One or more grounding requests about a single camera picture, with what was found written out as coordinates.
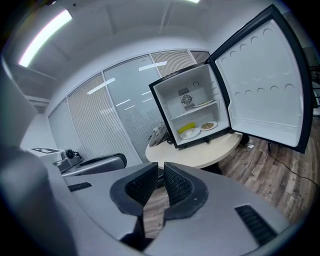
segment food on plate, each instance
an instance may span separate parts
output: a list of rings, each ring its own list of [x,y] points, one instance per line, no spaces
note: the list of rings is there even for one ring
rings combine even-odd
[[[201,125],[201,129],[207,130],[214,127],[214,124],[212,122],[206,122],[205,124]]]
[[[190,123],[188,123],[187,125],[181,127],[181,128],[178,130],[178,133],[179,133],[179,134],[182,134],[184,131],[189,130],[189,129],[192,129],[192,128],[195,128],[195,127],[196,127],[196,123],[195,123],[195,122],[190,122]]]

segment plate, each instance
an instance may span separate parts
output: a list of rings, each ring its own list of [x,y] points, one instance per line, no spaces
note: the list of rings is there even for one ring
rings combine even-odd
[[[213,127],[209,128],[209,129],[202,129],[201,126],[203,126],[205,123],[211,123],[211,124],[213,124]],[[199,129],[200,129],[200,131],[209,131],[211,129],[216,128],[217,126],[218,126],[218,123],[216,121],[209,121],[209,122],[204,122],[203,124],[201,124],[199,126]]]
[[[205,105],[207,105],[207,104],[209,104],[209,103],[211,103],[211,102],[213,102],[213,101],[214,101],[214,99],[209,100],[209,101],[207,101],[207,102],[204,102],[204,103],[201,103],[201,104],[199,104],[199,105],[194,106],[194,108],[199,108],[199,107],[205,106]]]
[[[180,138],[187,140],[187,139],[191,139],[195,136],[197,136],[200,133],[200,129],[199,128],[191,128],[188,130],[185,130],[183,133],[180,134]]]

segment fridge door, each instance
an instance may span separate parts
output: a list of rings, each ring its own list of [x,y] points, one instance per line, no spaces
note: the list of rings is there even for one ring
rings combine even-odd
[[[231,128],[304,153],[311,124],[311,81],[297,37],[271,5],[208,59]]]

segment white wall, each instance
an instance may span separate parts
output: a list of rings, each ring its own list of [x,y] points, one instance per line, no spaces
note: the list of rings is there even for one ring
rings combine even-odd
[[[213,4],[212,10],[208,10],[200,21],[201,32],[206,37],[210,53],[271,4],[282,14],[290,11],[278,0],[225,0],[219,5]]]
[[[34,117],[22,139],[20,147],[22,149],[57,148],[47,116],[44,114],[37,114]]]
[[[159,35],[159,29],[158,26],[130,29],[97,40],[77,52],[57,76],[61,86],[52,96],[45,115],[48,116],[68,93],[90,76],[126,59],[163,50],[208,50],[207,42],[195,30],[168,26]]]

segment round table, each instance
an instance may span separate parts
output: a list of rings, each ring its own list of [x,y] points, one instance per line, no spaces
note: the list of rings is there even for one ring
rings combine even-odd
[[[227,133],[211,139],[209,144],[199,143],[187,148],[175,148],[166,141],[157,146],[146,147],[145,156],[150,162],[158,162],[158,167],[164,169],[164,162],[173,162],[185,166],[205,169],[213,166],[228,156],[240,143],[242,134]]]

